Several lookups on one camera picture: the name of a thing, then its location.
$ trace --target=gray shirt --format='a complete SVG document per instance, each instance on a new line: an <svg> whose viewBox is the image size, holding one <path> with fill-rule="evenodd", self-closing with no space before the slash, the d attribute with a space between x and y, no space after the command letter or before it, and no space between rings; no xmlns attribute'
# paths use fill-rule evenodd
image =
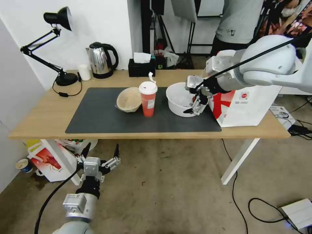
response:
<svg viewBox="0 0 312 234"><path fill-rule="evenodd" d="M247 44L253 38L263 0L224 0L216 37L228 43Z"/></svg>

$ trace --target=kettle lid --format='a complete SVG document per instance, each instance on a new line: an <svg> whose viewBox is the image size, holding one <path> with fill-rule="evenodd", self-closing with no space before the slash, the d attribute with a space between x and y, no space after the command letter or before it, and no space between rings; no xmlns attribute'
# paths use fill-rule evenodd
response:
<svg viewBox="0 0 312 234"><path fill-rule="evenodd" d="M92 43L91 45L89 45L89 47L90 47L91 49L98 49L98 48L103 47L103 44L102 44L102 43L99 43L99 42L94 42L94 43Z"/></svg>

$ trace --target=black tissue box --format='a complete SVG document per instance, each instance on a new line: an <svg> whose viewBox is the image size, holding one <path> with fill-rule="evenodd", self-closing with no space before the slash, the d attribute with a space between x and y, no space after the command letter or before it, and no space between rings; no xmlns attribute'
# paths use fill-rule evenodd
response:
<svg viewBox="0 0 312 234"><path fill-rule="evenodd" d="M155 59L151 58L149 63L135 63L131 58L128 64L129 77L148 77L149 72L155 76Z"/></svg>

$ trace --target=electric kettle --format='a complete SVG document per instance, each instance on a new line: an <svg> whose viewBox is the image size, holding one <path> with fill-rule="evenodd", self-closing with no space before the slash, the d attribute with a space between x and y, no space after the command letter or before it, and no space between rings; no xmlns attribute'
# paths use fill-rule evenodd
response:
<svg viewBox="0 0 312 234"><path fill-rule="evenodd" d="M111 50L115 56L115 64L111 63L111 57L108 51ZM86 48L88 53L93 76L98 79L110 77L118 65L118 54L114 47L109 44L99 42L92 43Z"/></svg>

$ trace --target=black desk lamp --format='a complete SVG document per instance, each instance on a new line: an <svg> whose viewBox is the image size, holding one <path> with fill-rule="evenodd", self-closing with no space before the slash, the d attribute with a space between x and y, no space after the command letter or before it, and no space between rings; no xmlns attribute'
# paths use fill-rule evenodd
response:
<svg viewBox="0 0 312 234"><path fill-rule="evenodd" d="M39 58L38 56L36 56L32 53L36 49L40 48L41 46L49 43L50 41L52 41L55 38L60 36L61 29L59 29L57 27L58 24L60 24L61 26L63 26L67 30L70 30L70 31L72 30L72 28L71 28L71 12L70 12L69 8L66 6L66 7L63 7L62 9L60 9L58 13L48 13L48 12L44 13L43 18L47 23L51 24L53 29L50 32L48 32L47 34L38 38L37 40L31 42L30 44L23 46L20 49L20 51L23 54L28 55L29 57L37 60L38 62L48 66L49 68L53 69L56 72L58 72L58 76L55 79L55 82L57 85L59 85L59 86L71 85L78 80L76 74L66 73L63 71L63 68L56 66L52 63L49 63L47 61L44 61L43 59ZM55 34L54 37L52 37L51 39L49 39L43 43L40 43L38 45L34 45L36 42L40 41L41 39L45 38L46 36L48 36L52 33Z"/></svg>

